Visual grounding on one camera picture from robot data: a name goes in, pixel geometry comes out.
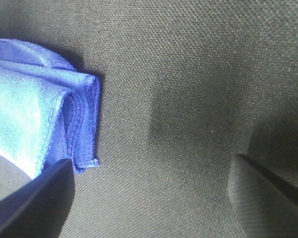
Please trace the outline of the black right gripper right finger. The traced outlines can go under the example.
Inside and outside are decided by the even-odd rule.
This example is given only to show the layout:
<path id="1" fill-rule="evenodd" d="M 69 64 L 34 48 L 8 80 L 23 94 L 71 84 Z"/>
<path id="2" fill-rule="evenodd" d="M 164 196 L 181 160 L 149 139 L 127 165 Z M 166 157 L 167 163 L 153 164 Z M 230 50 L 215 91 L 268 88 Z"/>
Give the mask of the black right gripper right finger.
<path id="1" fill-rule="evenodd" d="M 249 238 L 298 238 L 298 188 L 251 158 L 232 158 L 227 190 Z"/>

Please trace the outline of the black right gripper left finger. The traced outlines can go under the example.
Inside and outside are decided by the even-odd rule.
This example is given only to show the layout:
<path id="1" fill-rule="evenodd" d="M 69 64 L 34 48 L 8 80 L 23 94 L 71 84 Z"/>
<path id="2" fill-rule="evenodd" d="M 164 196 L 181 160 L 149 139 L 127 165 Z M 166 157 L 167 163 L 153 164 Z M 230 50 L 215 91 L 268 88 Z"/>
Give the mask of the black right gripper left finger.
<path id="1" fill-rule="evenodd" d="M 57 238 L 74 195 L 72 161 L 59 160 L 0 200 L 0 238 Z"/>

